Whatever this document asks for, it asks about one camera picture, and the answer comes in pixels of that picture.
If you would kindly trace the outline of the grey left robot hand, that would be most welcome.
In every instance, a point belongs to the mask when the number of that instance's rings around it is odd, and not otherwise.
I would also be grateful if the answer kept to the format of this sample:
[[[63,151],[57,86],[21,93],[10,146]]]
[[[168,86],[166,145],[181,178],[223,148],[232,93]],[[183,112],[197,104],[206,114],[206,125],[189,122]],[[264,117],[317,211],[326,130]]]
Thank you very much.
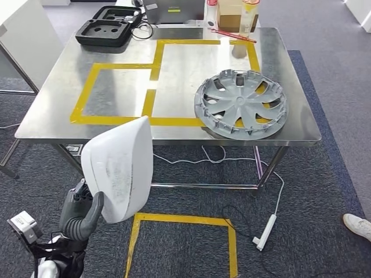
[[[59,221],[62,235],[84,242],[95,231],[104,205],[104,193],[91,195],[85,179],[68,191]]]

